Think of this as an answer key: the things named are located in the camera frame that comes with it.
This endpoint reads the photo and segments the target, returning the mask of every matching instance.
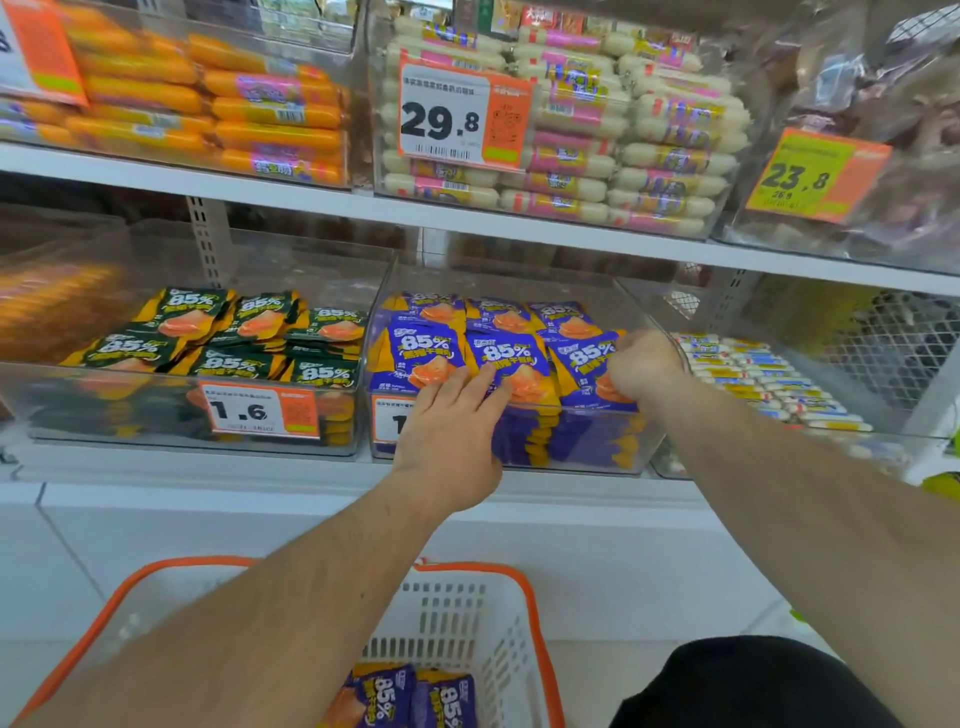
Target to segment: yellow price tag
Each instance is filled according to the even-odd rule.
[[[891,148],[786,129],[747,209],[842,223],[870,190]]]

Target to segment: shopping basket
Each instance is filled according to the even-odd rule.
[[[18,720],[85,668],[109,659],[127,641],[254,563],[232,556],[171,559],[128,577]],[[534,592],[516,569],[480,563],[416,564],[360,660],[383,661],[472,673],[482,728],[564,728]]]

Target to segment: person's left hand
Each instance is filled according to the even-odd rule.
[[[392,474],[440,508],[441,518],[473,507],[500,483],[503,468],[491,451],[493,427],[512,388],[504,381],[484,399],[495,374],[488,363],[471,380],[461,367],[443,384],[421,389],[396,443]]]

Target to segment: black pants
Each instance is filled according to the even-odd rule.
[[[678,647],[611,728],[901,728],[839,660],[780,637]]]

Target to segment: price tag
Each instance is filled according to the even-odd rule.
[[[210,382],[200,387],[214,432],[320,438],[315,394],[309,390]]]
[[[407,423],[414,401],[408,397],[373,395],[373,440],[395,443]]]
[[[747,209],[842,223],[870,190],[890,147],[786,129]]]
[[[442,54],[438,62],[461,62]],[[517,170],[533,84],[499,73],[402,58],[399,151],[411,157]]]
[[[0,0],[0,88],[87,105],[80,70],[49,0]]]

